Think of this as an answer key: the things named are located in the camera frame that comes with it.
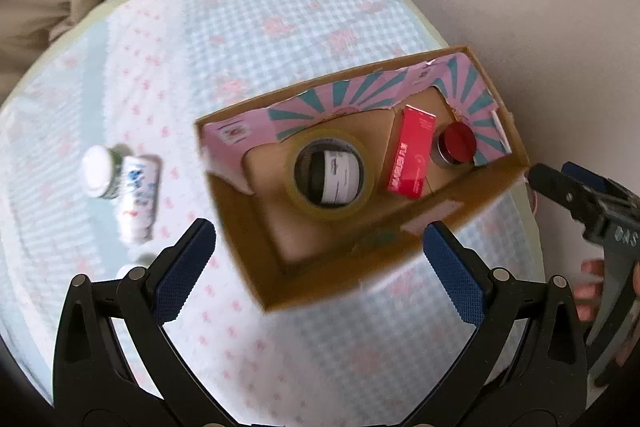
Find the person's right hand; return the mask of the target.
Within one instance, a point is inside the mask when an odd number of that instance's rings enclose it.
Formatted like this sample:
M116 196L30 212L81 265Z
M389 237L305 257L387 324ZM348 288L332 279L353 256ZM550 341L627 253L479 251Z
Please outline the person's right hand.
M579 320L582 323L591 323L596 318L599 311L600 298L603 293L603 277L604 277L604 261L602 259L589 259L582 262L580 267L582 273L590 275L593 280L587 283L579 284L574 289L574 299L576 300L576 309ZM620 345L615 355L615 363L623 366L634 346L639 340L639 319L634 321L634 327L627 335L624 342Z

